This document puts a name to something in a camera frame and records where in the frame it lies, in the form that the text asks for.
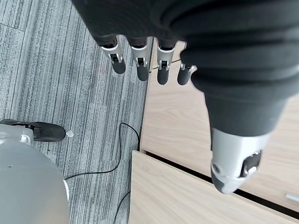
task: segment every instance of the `black cable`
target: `black cable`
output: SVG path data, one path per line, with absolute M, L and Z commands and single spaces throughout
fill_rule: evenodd
M 126 193 L 125 196 L 122 197 L 121 202 L 118 204 L 117 210 L 116 210 L 116 214 L 114 216 L 113 224 L 115 224 L 115 221 L 116 221 L 116 218 L 117 218 L 117 214 L 118 214 L 118 212 L 119 212 L 119 210 L 121 208 L 121 203 L 123 202 L 123 200 L 125 200 L 126 196 L 128 196 L 130 193 L 131 193 L 131 191 L 129 191 L 128 193 Z
M 130 126 L 130 125 L 126 124 L 126 123 L 121 122 L 120 125 L 119 125 L 119 128 L 118 128 L 119 143 L 120 143 L 120 150 L 119 150 L 120 157 L 119 157 L 119 160 L 117 162 L 117 165 L 113 169 L 111 169 L 109 171 L 103 171 L 103 172 L 86 172 L 86 173 L 81 173 L 81 174 L 75 174 L 75 175 L 66 177 L 65 180 L 69 180 L 69 179 L 71 179 L 73 177 L 81 176 L 81 175 L 106 174 L 106 173 L 110 173 L 110 172 L 115 171 L 118 168 L 118 166 L 119 166 L 119 164 L 121 162 L 121 125 L 126 125 L 126 126 L 130 127 L 135 132 L 135 134 L 136 134 L 136 136 L 138 138 L 138 148 L 137 148 L 137 150 L 139 151 L 140 150 L 140 137 L 139 137 L 138 132 L 132 126 Z
M 137 136 L 137 138 L 138 138 L 138 146 L 137 146 L 137 150 L 140 151 L 140 137 L 139 137 L 138 132 L 137 132 L 132 126 L 130 126 L 130 125 L 126 124 L 126 123 L 121 122 L 120 125 L 119 125 L 119 128 L 118 128 L 119 143 L 120 143 L 120 150 L 119 150 L 120 158 L 119 158 L 119 160 L 118 160 L 118 162 L 117 162 L 117 165 L 116 165 L 112 170 L 109 170 L 109 171 L 104 171 L 104 172 L 86 172 L 86 173 L 81 173 L 81 174 L 75 174 L 75 175 L 66 177 L 65 180 L 69 180 L 69 179 L 71 179 L 71 178 L 73 178 L 73 177 L 81 176 L 81 175 L 89 175 L 89 174 L 106 174 L 106 173 L 111 173 L 111 172 L 115 171 L 115 170 L 118 168 L 118 166 L 119 166 L 119 164 L 120 164 L 120 162 L 121 162 L 121 126 L 122 126 L 122 125 L 126 125 L 126 126 L 128 126 L 129 128 L 131 128 L 131 129 L 135 132 L 135 134 L 136 134 L 136 136 Z M 120 207 L 121 207 L 121 203 L 124 201 L 124 199 L 126 198 L 126 196 L 128 196 L 130 193 L 131 193 L 131 191 L 129 191 L 128 193 L 126 193 L 125 196 L 121 199 L 121 202 L 118 204 L 117 209 L 116 209 L 116 214 L 115 214 L 115 216 L 114 216 L 113 224 L 115 224 L 115 221 L 116 221 L 116 218 L 117 218 L 117 214 L 118 214 L 119 209 L 120 209 Z

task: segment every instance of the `gray carpet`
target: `gray carpet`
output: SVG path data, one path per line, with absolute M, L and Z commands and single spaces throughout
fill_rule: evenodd
M 35 147 L 64 176 L 107 171 L 118 160 L 121 121 L 140 131 L 146 83 L 138 80 L 130 47 L 118 75 L 86 30 L 69 0 L 1 0 L 0 119 L 44 121 L 74 137 Z M 110 174 L 68 180 L 72 224 L 111 224 L 130 186 L 131 151 L 137 138 L 122 128 L 123 154 Z M 126 223 L 129 198 L 118 224 Z

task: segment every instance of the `robotic hand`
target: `robotic hand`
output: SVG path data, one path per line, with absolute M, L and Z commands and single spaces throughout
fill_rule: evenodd
M 72 0 L 115 72 L 125 71 L 118 34 L 132 47 L 138 77 L 148 78 L 147 37 L 158 40 L 158 82 L 165 84 L 177 40 L 178 82 L 191 73 L 211 127 L 211 175 L 234 192 L 257 170 L 288 98 L 299 91 L 297 0 Z

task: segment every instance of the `light wood surface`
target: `light wood surface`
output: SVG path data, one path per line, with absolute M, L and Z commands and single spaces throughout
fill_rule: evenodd
M 184 49 L 185 47 L 185 42 L 182 41 L 178 41 L 176 44 L 176 47 L 174 49 L 174 53 L 173 53 L 173 57 L 172 57 L 172 61 L 177 61 L 180 60 L 180 56 L 179 54 L 181 53 L 181 51 Z M 153 52 L 152 52 L 152 59 L 151 59 L 151 68 L 157 68 L 158 64 L 157 64 L 157 40 L 154 40 L 154 45 L 153 45 Z
M 141 148 L 210 176 L 210 129 L 203 93 L 177 84 L 180 62 L 171 65 L 169 81 L 157 83 L 152 71 L 142 128 Z M 251 194 L 299 212 L 299 96 L 292 98 L 264 150 L 252 179 L 241 187 Z
M 134 151 L 130 224 L 294 224 L 298 220 Z

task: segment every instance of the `black shoe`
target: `black shoe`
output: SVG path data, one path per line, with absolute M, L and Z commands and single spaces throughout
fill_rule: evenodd
M 65 137 L 65 130 L 59 125 L 54 125 L 45 122 L 23 122 L 12 119 L 0 121 L 0 124 L 11 126 L 25 126 L 33 130 L 34 141 L 55 142 L 61 141 Z

